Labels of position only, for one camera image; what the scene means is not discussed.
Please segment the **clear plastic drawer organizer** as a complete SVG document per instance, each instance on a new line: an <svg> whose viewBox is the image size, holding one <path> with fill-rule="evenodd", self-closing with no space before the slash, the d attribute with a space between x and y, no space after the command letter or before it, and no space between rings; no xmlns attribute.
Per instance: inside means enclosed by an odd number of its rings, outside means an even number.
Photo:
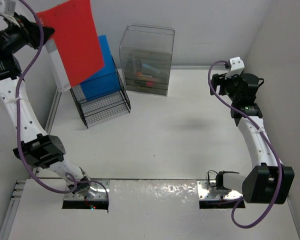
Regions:
<svg viewBox="0 0 300 240"><path fill-rule="evenodd" d="M175 30L171 27L129 24L119 46L119 59L128 91L167 96L172 66ZM159 74L142 68L148 64ZM137 72L153 77L136 76ZM154 87L140 86L139 81L154 82Z"/></svg>

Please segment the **red folder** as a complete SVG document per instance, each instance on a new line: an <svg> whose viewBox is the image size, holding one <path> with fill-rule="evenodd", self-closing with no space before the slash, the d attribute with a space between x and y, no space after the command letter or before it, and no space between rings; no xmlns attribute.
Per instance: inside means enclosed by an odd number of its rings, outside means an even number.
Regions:
<svg viewBox="0 0 300 240"><path fill-rule="evenodd" d="M44 27L54 29L45 47L59 92L105 66L89 0L68 0L37 15Z"/></svg>

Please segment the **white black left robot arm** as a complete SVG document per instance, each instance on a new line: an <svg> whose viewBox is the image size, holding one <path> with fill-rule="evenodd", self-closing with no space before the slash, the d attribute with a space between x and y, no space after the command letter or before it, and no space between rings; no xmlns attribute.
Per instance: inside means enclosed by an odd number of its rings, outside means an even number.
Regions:
<svg viewBox="0 0 300 240"><path fill-rule="evenodd" d="M7 28L0 30L0 97L20 137L14 155L27 167L39 167L64 179L68 191L86 196L91 190L87 174L66 159L66 150L59 137L49 135L39 123L29 102L22 70L14 53L28 45L37 50L55 30L40 29L23 15L2 14Z"/></svg>

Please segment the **orange black highlighter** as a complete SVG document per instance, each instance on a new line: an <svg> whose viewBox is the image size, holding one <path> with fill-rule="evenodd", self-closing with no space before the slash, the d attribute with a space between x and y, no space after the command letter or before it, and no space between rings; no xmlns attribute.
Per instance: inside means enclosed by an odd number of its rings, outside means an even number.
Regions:
<svg viewBox="0 0 300 240"><path fill-rule="evenodd" d="M146 78L153 78L154 77L151 74L146 74L146 73L142 73L142 72L137 72L136 76L138 76L138 77L146 77Z"/></svg>

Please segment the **blue folder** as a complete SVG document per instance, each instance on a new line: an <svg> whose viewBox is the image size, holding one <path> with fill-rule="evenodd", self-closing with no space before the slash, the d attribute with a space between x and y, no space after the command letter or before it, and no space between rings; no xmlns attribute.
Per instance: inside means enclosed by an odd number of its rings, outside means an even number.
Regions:
<svg viewBox="0 0 300 240"><path fill-rule="evenodd" d="M110 95L121 89L106 35L100 35L98 40L104 67L80 84L84 98L87 101Z"/></svg>

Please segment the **black wire mesh shelf rack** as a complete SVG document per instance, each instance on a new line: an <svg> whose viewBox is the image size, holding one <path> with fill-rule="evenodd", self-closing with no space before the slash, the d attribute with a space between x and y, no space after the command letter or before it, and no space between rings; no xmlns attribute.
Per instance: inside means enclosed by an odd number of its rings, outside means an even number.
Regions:
<svg viewBox="0 0 300 240"><path fill-rule="evenodd" d="M70 89L70 94L76 106L81 121L86 128L124 112L131 111L131 102L125 85L116 67L116 73L120 84L120 90L112 94L93 100L86 100L80 84Z"/></svg>

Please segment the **pink black highlighter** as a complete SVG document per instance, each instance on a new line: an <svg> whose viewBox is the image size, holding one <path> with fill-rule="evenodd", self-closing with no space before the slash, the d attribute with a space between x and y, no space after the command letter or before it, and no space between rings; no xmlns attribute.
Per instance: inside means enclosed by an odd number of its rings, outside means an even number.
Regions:
<svg viewBox="0 0 300 240"><path fill-rule="evenodd" d="M138 82L138 84L140 86L147 87L147 88L153 88L155 86L155 83L152 82L152 81L142 81L142 80L140 80Z"/></svg>

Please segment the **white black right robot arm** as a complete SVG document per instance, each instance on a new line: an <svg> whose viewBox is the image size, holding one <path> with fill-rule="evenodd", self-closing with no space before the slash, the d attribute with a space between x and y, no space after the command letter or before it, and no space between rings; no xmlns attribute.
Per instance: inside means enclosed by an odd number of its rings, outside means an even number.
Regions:
<svg viewBox="0 0 300 240"><path fill-rule="evenodd" d="M287 199L295 173L290 166L279 167L265 142L268 136L264 129L263 114L255 103L257 91L263 83L263 78L251 73L236 74L229 78L226 74L214 74L211 79L213 90L218 90L220 96L230 98L231 117L243 135L250 155L252 171L240 184L244 200L247 203L268 204L280 182L275 204L282 205Z"/></svg>

